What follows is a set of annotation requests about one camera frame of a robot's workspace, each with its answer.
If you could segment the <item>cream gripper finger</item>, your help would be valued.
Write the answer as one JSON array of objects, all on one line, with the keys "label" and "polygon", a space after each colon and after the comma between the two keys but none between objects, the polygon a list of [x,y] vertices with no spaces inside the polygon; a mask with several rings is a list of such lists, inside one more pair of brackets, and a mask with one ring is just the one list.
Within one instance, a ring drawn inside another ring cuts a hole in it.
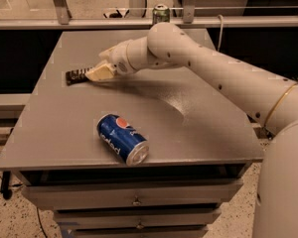
[{"label": "cream gripper finger", "polygon": [[116,70],[108,63],[92,68],[88,72],[88,79],[90,81],[103,81],[114,78]]},{"label": "cream gripper finger", "polygon": [[86,77],[89,80],[106,80],[112,78],[112,71],[106,60],[100,62],[95,67],[91,68],[87,73]]}]

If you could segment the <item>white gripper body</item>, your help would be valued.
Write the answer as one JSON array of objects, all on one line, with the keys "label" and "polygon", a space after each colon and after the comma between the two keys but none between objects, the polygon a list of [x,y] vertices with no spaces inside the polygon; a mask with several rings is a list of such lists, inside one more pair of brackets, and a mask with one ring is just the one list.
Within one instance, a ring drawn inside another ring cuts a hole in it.
[{"label": "white gripper body", "polygon": [[130,43],[130,40],[124,41],[99,54],[99,57],[109,63],[109,67],[118,75],[133,74],[136,72],[127,56],[127,48]]}]

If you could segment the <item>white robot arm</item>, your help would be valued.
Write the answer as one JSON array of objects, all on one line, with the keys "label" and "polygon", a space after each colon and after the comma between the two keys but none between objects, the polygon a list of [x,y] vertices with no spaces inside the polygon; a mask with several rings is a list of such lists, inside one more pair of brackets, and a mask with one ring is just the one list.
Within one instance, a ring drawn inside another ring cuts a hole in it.
[{"label": "white robot arm", "polygon": [[298,82],[193,41],[171,23],[102,53],[86,73],[101,81],[185,66],[274,135],[261,165],[252,238],[298,238]]}]

